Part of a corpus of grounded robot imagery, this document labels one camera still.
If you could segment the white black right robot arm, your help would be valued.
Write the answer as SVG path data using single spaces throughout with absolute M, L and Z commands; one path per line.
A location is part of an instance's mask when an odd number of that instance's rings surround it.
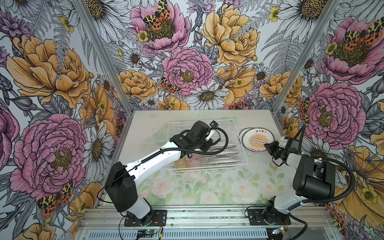
M 295 168 L 293 192 L 272 197 L 263 210 L 267 224 L 289 223 L 288 213 L 300 207 L 305 200 L 327 200 L 334 197 L 336 166 L 323 158 L 314 158 L 302 149 L 303 138 L 283 137 L 280 142 L 264 144 L 273 160 L 281 160 L 279 166 Z

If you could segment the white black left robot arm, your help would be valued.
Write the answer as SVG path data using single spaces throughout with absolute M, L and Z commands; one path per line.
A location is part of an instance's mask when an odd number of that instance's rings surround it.
M 209 125 L 197 121 L 191 129 L 174 135 L 148 156 L 127 164 L 115 163 L 109 172 L 105 190 L 116 210 L 134 216 L 142 226 L 150 224 L 154 210 L 145 198 L 139 196 L 139 185 L 161 168 L 186 155 L 206 153 L 214 143 L 212 136 L 217 128 L 215 121 Z

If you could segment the white plate green rim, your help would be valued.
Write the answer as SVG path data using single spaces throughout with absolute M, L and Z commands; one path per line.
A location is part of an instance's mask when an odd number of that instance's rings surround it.
M 265 128 L 245 128 L 240 132 L 243 147 L 252 152 L 265 152 L 265 144 L 275 141 L 273 133 Z

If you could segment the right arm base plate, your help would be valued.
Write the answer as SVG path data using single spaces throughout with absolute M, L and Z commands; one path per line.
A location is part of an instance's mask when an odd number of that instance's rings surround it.
M 289 226 L 291 219 L 279 211 L 266 209 L 248 209 L 246 211 L 251 226 Z

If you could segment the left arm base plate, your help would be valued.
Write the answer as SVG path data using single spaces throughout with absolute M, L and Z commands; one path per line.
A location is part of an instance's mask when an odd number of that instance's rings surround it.
M 152 210 L 142 219 L 127 212 L 125 217 L 125 227 L 164 227 L 167 222 L 167 210 Z

